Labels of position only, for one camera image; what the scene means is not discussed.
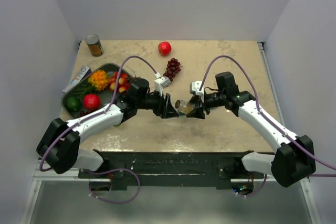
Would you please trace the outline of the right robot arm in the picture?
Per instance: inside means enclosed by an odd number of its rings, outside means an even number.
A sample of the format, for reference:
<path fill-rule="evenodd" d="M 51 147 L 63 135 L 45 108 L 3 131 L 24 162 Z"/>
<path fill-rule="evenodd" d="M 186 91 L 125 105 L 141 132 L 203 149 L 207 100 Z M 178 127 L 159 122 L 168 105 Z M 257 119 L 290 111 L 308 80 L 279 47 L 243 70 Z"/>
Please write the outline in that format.
<path fill-rule="evenodd" d="M 223 106 L 252 126 L 274 152 L 246 153 L 234 165 L 237 177 L 246 178 L 252 172 L 258 172 L 271 175 L 281 186 L 289 187 L 316 171 L 311 138 L 298 136 L 276 121 L 258 106 L 251 93 L 239 90 L 232 73 L 219 73 L 215 79 L 217 91 L 210 94 L 204 91 L 201 81 L 191 82 L 189 102 L 194 108 L 187 117 L 204 119 L 211 109 Z"/>

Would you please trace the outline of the clear pill bottle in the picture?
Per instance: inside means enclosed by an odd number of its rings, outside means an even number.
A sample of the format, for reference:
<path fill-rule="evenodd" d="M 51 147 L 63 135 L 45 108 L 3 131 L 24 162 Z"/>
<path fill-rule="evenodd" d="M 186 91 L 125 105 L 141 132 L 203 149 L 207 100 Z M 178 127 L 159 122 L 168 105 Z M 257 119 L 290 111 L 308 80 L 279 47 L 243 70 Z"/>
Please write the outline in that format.
<path fill-rule="evenodd" d="M 192 106 L 189 102 L 181 100 L 181 105 L 177 109 L 180 113 L 188 114 L 195 106 Z"/>

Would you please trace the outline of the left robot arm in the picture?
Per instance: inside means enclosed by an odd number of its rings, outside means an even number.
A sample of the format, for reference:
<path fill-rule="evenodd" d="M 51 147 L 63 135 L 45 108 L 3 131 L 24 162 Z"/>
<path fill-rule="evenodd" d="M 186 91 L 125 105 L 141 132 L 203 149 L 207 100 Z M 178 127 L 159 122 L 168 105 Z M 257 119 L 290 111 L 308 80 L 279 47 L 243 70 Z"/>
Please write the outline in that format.
<path fill-rule="evenodd" d="M 127 91 L 117 95 L 112 104 L 86 116 L 69 121 L 54 119 L 37 146 L 36 152 L 42 163 L 57 174 L 72 168 L 89 170 L 97 178 L 108 174 L 109 165 L 98 151 L 82 150 L 80 144 L 87 138 L 115 125 L 119 125 L 137 114 L 138 110 L 151 110 L 162 119 L 177 118 L 169 94 L 164 94 L 160 80 L 155 81 L 155 90 L 149 91 L 149 82 L 137 78 Z"/>

